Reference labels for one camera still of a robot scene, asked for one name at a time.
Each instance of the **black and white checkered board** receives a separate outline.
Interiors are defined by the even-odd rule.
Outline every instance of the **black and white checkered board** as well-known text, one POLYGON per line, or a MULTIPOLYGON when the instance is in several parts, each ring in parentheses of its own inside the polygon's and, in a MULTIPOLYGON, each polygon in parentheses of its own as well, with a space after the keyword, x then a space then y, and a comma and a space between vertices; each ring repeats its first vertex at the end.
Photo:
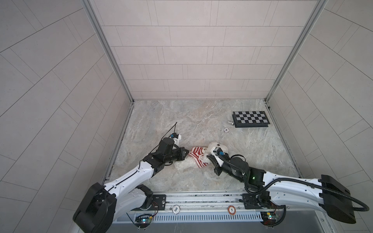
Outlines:
POLYGON ((264 111, 234 111, 232 117, 236 128, 268 127, 269 124, 264 111))

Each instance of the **white teddy bear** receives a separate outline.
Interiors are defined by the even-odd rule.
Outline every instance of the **white teddy bear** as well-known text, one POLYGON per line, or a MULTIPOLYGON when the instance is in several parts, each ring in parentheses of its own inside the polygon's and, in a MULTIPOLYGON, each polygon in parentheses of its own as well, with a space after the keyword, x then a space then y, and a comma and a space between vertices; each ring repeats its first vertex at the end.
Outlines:
POLYGON ((212 142, 206 147, 193 147, 189 154, 185 157, 184 161, 175 163, 175 168, 178 170, 184 170, 189 167, 192 168, 203 168, 211 163, 207 158, 207 155, 211 154, 211 149, 214 147, 220 147, 223 152, 228 153, 228 148, 217 142, 212 142))

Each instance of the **metal corner post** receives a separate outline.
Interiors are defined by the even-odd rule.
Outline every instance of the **metal corner post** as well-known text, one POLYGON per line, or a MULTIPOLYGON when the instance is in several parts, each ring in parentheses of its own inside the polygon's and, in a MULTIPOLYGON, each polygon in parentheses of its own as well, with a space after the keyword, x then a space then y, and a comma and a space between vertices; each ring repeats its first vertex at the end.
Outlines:
POLYGON ((95 13, 92 9, 90 0, 81 0, 81 3, 83 5, 83 8, 84 8, 87 16, 88 16, 89 21, 92 24, 93 29, 96 32, 96 35, 97 35, 99 41, 101 42, 101 44, 104 48, 104 51, 107 55, 107 58, 109 59, 109 62, 111 64, 111 66, 113 67, 113 70, 114 70, 115 74, 117 75, 120 82, 122 83, 122 86, 123 86, 124 90, 126 91, 129 100, 131 101, 131 103, 133 103, 134 99, 132 98, 131 92, 128 89, 128 86, 127 86, 127 84, 124 80, 124 77, 123 77, 123 75, 122 75, 122 73, 119 69, 119 66, 118 66, 117 62, 115 61, 113 52, 112 52, 112 50, 111 50, 111 48, 110 48, 110 46, 107 42, 107 39, 104 35, 104 32, 102 31, 101 26, 100 26, 100 24, 97 20, 97 17, 96 17, 96 15, 95 15, 95 13))
POLYGON ((313 25, 315 24, 316 20, 319 18, 321 12, 324 9, 327 0, 318 0, 315 7, 313 8, 310 17, 308 18, 306 24, 304 25, 297 41, 295 42, 293 48, 291 49, 288 58, 286 59, 284 65, 282 66, 275 82, 273 83, 271 90, 268 92, 267 97, 265 97, 265 101, 268 101, 272 98, 273 93, 275 92, 277 86, 280 84, 282 78, 285 76, 286 71, 288 71, 291 63, 293 62, 295 56, 297 55, 299 49, 302 47, 305 39, 307 38, 308 34, 311 32, 313 25))

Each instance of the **side wall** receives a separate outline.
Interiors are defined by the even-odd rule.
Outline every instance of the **side wall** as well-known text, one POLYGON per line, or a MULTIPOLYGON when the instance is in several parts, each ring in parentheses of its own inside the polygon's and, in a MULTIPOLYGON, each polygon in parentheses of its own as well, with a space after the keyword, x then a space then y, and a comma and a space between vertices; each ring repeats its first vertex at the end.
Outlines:
POLYGON ((264 98, 316 1, 91 0, 134 99, 264 98))
POLYGON ((129 99, 79 0, 0 1, 0 232, 68 232, 129 99))
MULTIPOLYGON (((302 175, 330 175, 371 209, 372 15, 371 0, 329 0, 269 101, 302 175)), ((373 210, 359 213, 340 231, 373 232, 373 210)))

